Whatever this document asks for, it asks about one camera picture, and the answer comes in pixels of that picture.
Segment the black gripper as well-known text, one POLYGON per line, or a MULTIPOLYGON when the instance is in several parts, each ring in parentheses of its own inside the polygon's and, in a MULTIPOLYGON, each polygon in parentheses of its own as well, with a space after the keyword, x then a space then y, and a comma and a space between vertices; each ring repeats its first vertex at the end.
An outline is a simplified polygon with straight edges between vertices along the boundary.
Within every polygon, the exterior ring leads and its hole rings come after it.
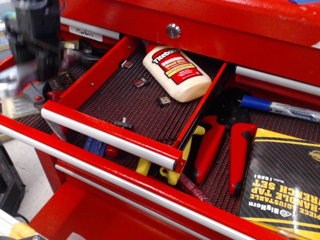
POLYGON ((12 0, 16 17, 6 18, 5 30, 16 64, 35 60, 40 82, 58 74, 63 59, 58 33, 61 27, 59 0, 12 0))

